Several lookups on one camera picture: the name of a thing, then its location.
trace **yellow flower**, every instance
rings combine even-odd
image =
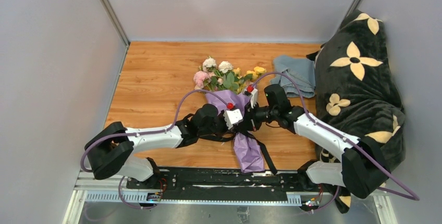
[[[258,67],[258,66],[256,66],[253,70],[254,70],[254,71],[256,72],[256,74],[258,74],[258,75],[260,75],[260,74],[264,74],[265,72],[267,72],[267,70],[265,70],[263,67]]]
[[[234,73],[235,75],[239,76],[239,73],[241,73],[241,69],[240,68],[234,69]]]
[[[247,70],[246,74],[252,74],[252,81],[258,78],[258,74],[255,71]]]

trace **wire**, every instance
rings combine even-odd
[[[322,196],[324,195],[324,188],[322,187],[322,184],[319,184],[319,186],[321,187],[321,193],[320,193],[321,197],[320,197],[320,199],[319,199],[319,203],[321,203],[321,201],[322,201]]]
[[[293,216],[298,216],[298,215],[312,215],[312,214],[314,214],[315,212],[318,212],[318,211],[321,211],[322,209],[324,209],[324,208],[326,208],[326,207],[328,207],[335,199],[336,199],[336,197],[338,197],[338,194],[339,194],[339,191],[340,191],[340,186],[336,186],[336,192],[335,192],[335,194],[333,195],[333,197],[331,198],[331,200],[329,201],[329,202],[327,202],[327,204],[325,204],[324,206],[321,206],[321,207],[319,207],[319,208],[317,208],[316,210],[311,210],[311,211],[302,211],[302,212],[300,212],[300,213],[297,213],[297,214],[294,214]]]
[[[296,88],[296,90],[298,91],[299,94],[299,98],[301,99],[301,104],[302,107],[304,108],[304,112],[307,115],[307,117],[314,122],[316,125],[320,126],[321,128],[327,130],[328,132],[338,136],[339,138],[342,138],[343,140],[345,140],[346,142],[350,143],[350,145],[352,145],[354,148],[356,148],[359,152],[361,152],[361,154],[363,154],[369,161],[371,161],[380,171],[382,171],[382,173],[384,173],[388,178],[390,178],[392,181],[394,181],[396,184],[398,184],[402,189],[404,189],[405,191],[407,191],[407,193],[409,193],[410,195],[406,195],[391,189],[386,189],[386,188],[382,188],[379,187],[379,190],[383,190],[395,195],[399,195],[402,196],[404,198],[410,199],[410,200],[414,200],[414,201],[419,201],[420,197],[413,192],[408,186],[406,186],[403,182],[401,182],[399,179],[397,179],[395,176],[393,176],[390,172],[388,172],[385,168],[383,168],[375,159],[373,159],[373,157],[371,157],[365,150],[363,150],[361,147],[357,146],[354,142],[352,142],[350,139],[346,139],[345,136],[343,136],[342,134],[340,134],[339,132],[336,132],[335,130],[329,128],[328,126],[317,122],[310,114],[309,111],[307,110],[307,107],[305,105],[305,101],[304,101],[304,97],[301,94],[301,91],[299,90],[298,86],[296,85],[295,81],[293,81],[293,79],[291,77],[289,77],[286,74],[280,73],[280,72],[268,72],[266,74],[263,74],[261,77],[259,77],[255,83],[252,86],[256,86],[258,84],[258,82],[263,79],[266,76],[269,76],[271,74],[278,74],[280,76],[283,76],[285,78],[287,78]]]
[[[177,107],[177,111],[175,113],[175,117],[174,117],[174,121],[172,122],[172,124],[164,129],[164,130],[151,130],[151,131],[144,131],[144,132],[138,132],[138,133],[119,133],[119,134],[110,134],[104,137],[101,137],[100,139],[96,140],[94,143],[92,143],[83,153],[83,155],[81,156],[81,160],[80,160],[80,167],[81,169],[83,169],[83,171],[85,172],[92,172],[92,169],[88,169],[86,168],[86,166],[84,165],[84,160],[86,159],[88,153],[95,148],[96,146],[100,145],[102,142],[110,139],[110,138],[115,138],[115,137],[121,137],[121,136],[134,136],[134,135],[144,135],[144,134],[158,134],[158,133],[164,133],[167,132],[169,130],[171,130],[172,128],[175,127],[175,123],[178,120],[178,114],[179,114],[179,110],[184,102],[184,100],[191,94],[196,93],[196,92],[205,92],[205,93],[209,93],[211,95],[213,95],[214,97],[218,98],[222,103],[224,103],[225,105],[227,105],[226,101],[224,99],[222,99],[221,97],[219,97],[219,95],[217,95],[216,93],[212,92],[212,91],[208,91],[208,90],[192,90],[189,93],[187,93],[179,102],[178,107]]]
[[[128,202],[126,202],[126,200],[124,199],[123,194],[122,194],[122,192],[121,192],[121,185],[122,185],[124,179],[125,179],[125,176],[123,176],[123,177],[121,178],[120,183],[118,184],[118,196],[120,197],[121,202],[123,202],[126,206],[128,206],[128,207],[130,207],[130,208],[134,208],[134,209],[141,209],[141,210],[144,210],[144,209],[152,209],[152,208],[156,207],[156,205],[153,205],[153,206],[151,206],[151,207],[141,207],[141,206],[140,206],[140,207],[137,207],[137,206],[134,206],[134,205],[129,204]]]
[[[274,128],[274,129],[280,128],[280,126],[272,126],[272,125],[268,124],[268,122],[266,122],[265,124],[266,124],[266,126]]]

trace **folded cloth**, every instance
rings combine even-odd
[[[273,65],[275,66],[275,71],[288,75],[296,82],[302,96],[307,98],[312,98],[315,96],[316,84],[313,61],[305,58],[298,59],[282,55],[273,60]],[[287,97],[299,96],[298,91],[290,80],[281,75],[276,75],[275,78],[270,80],[270,83],[279,83],[279,85],[284,88]]]

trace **black blanket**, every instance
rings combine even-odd
[[[308,58],[315,61],[317,117],[350,135],[375,139],[394,170],[404,160],[405,115],[388,64],[384,23],[356,10]],[[317,155],[339,162],[327,150]],[[343,213],[349,210],[349,195],[343,189],[337,199]]]

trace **purple wrapping paper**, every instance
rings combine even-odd
[[[249,98],[243,94],[235,94],[230,90],[222,90],[215,92],[219,97],[224,99],[227,103],[233,103],[241,114],[244,115],[244,107],[249,102]],[[207,102],[214,105],[218,112],[226,110],[226,105],[218,98],[211,94],[206,94]],[[234,151],[241,167],[241,172],[259,172],[264,170],[264,159],[261,154],[261,149],[255,139],[237,133],[235,135]]]

